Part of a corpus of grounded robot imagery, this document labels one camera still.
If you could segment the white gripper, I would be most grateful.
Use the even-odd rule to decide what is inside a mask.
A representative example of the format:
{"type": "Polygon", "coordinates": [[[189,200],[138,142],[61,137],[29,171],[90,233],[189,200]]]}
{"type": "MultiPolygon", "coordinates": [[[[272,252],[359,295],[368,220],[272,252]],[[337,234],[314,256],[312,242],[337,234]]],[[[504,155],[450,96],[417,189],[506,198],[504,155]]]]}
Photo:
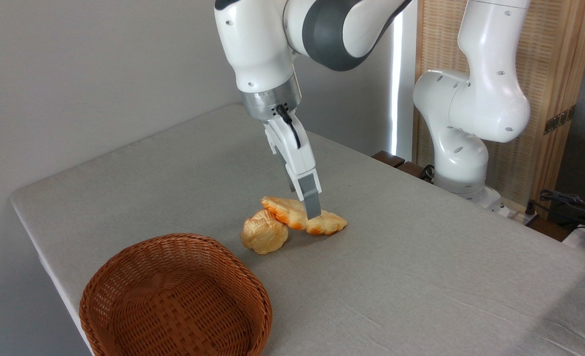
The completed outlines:
{"type": "Polygon", "coordinates": [[[308,220],[321,215],[321,185],[315,168],[315,157],[305,128],[295,113],[281,116],[274,112],[265,124],[272,152],[278,156],[290,191],[300,194],[308,220]]]}

